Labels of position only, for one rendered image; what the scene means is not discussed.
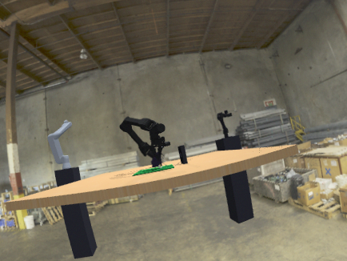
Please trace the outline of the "green circuit board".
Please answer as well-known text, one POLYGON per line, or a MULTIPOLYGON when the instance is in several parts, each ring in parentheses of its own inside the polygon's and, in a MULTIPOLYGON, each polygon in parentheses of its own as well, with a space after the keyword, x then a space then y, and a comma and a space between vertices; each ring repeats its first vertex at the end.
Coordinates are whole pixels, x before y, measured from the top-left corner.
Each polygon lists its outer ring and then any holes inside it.
POLYGON ((161 164, 159 164, 158 167, 146 169, 146 170, 143 170, 143 171, 137 171, 137 173, 135 173, 132 176, 141 175, 141 174, 149 174, 149 173, 153 173, 153 172, 156 172, 156 171, 163 171, 163 170, 174 168, 174 165, 173 166, 171 166, 171 165, 173 165, 173 164, 169 164, 169 166, 166 166, 166 165, 165 166, 161 166, 161 164))

